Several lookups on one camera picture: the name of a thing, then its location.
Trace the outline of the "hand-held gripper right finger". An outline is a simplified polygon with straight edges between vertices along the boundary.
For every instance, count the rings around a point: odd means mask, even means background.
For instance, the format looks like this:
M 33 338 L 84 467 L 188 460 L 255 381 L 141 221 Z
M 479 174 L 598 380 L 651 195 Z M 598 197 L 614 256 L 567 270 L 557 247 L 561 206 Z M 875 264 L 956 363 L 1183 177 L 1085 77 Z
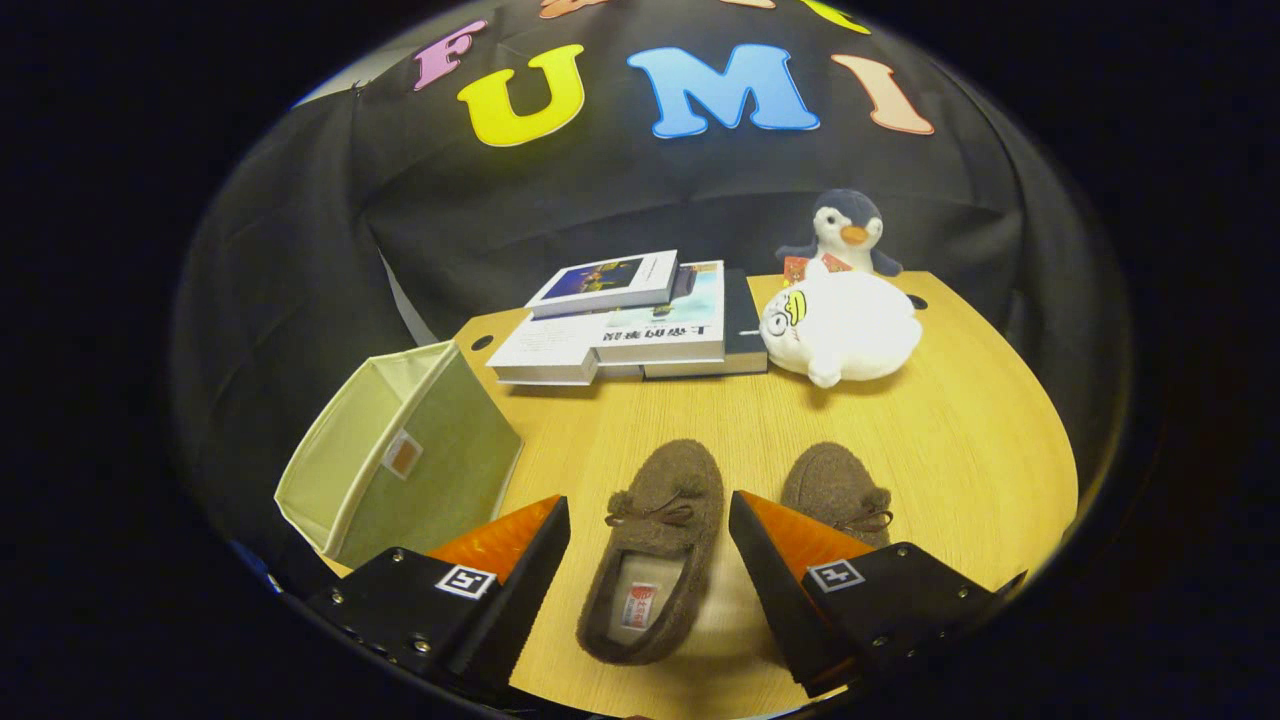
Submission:
M 876 550 L 746 491 L 732 493 L 728 529 L 783 662 L 813 698 L 922 673 L 1024 582 L 988 591 L 914 543 Z

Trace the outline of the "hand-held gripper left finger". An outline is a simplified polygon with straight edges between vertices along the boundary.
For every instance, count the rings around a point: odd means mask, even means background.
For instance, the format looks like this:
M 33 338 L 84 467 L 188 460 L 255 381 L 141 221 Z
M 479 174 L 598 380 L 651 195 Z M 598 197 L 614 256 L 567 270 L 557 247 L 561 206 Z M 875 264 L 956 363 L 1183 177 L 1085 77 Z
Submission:
M 305 606 L 412 676 L 504 694 L 570 537 L 570 502 L 552 495 L 426 553 L 389 547 Z

